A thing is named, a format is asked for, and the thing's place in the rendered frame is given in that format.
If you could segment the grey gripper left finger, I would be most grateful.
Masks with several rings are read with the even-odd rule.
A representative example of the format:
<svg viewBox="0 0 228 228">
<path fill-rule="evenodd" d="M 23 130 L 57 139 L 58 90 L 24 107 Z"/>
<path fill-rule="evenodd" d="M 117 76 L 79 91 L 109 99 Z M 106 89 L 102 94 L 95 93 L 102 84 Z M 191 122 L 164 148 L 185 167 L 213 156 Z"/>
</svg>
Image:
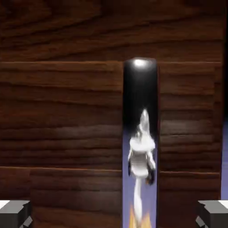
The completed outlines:
<svg viewBox="0 0 228 228">
<path fill-rule="evenodd" d="M 29 200 L 0 200 L 0 228 L 33 228 Z"/>
</svg>

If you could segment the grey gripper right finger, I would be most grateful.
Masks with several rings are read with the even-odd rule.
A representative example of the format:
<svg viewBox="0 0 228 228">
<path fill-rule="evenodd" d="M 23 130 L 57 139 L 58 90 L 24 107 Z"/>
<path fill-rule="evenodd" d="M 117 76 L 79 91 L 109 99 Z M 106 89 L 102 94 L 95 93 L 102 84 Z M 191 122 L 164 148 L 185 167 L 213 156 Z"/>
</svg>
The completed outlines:
<svg viewBox="0 0 228 228">
<path fill-rule="evenodd" d="M 228 200 L 199 200 L 196 228 L 228 228 Z"/>
</svg>

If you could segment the dark wood cabinet door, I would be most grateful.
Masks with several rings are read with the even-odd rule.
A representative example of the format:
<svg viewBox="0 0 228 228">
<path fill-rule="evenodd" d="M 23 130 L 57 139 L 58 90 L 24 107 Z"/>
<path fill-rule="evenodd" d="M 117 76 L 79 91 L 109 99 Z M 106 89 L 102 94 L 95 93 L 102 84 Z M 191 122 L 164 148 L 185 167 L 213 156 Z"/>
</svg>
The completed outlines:
<svg viewBox="0 0 228 228">
<path fill-rule="evenodd" d="M 159 174 L 158 228 L 195 228 L 198 200 L 220 196 L 212 172 Z M 119 170 L 0 167 L 0 200 L 30 200 L 34 228 L 121 228 Z"/>
<path fill-rule="evenodd" d="M 159 168 L 218 172 L 222 65 L 159 63 Z M 0 63 L 0 166 L 121 169 L 123 63 Z"/>
</svg>

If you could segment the dark wood cabinet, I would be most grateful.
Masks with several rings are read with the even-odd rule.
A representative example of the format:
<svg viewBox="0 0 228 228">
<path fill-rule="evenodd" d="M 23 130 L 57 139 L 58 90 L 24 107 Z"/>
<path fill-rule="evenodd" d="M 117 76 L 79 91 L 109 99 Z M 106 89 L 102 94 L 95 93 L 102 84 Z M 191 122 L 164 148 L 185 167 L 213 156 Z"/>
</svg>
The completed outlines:
<svg viewBox="0 0 228 228">
<path fill-rule="evenodd" d="M 218 62 L 228 0 L 0 0 L 0 63 Z M 222 155 L 222 126 L 220 168 Z"/>
</svg>

